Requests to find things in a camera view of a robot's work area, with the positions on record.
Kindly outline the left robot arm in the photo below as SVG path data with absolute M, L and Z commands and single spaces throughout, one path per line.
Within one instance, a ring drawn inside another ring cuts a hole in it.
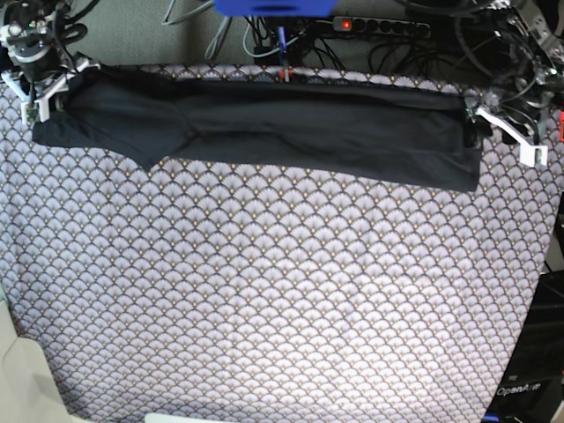
M 546 165 L 548 109 L 563 97 L 563 3 L 463 1 L 452 17 L 464 59 L 491 84 L 466 98 L 469 116 L 500 129 L 525 166 Z

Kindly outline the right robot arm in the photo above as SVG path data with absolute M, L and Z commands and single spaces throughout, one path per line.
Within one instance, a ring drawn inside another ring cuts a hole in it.
M 69 46 L 87 35 L 80 22 L 98 3 L 71 12 L 70 1 L 1 2 L 1 83 L 20 100 L 22 123 L 46 122 L 80 73 L 100 63 Z

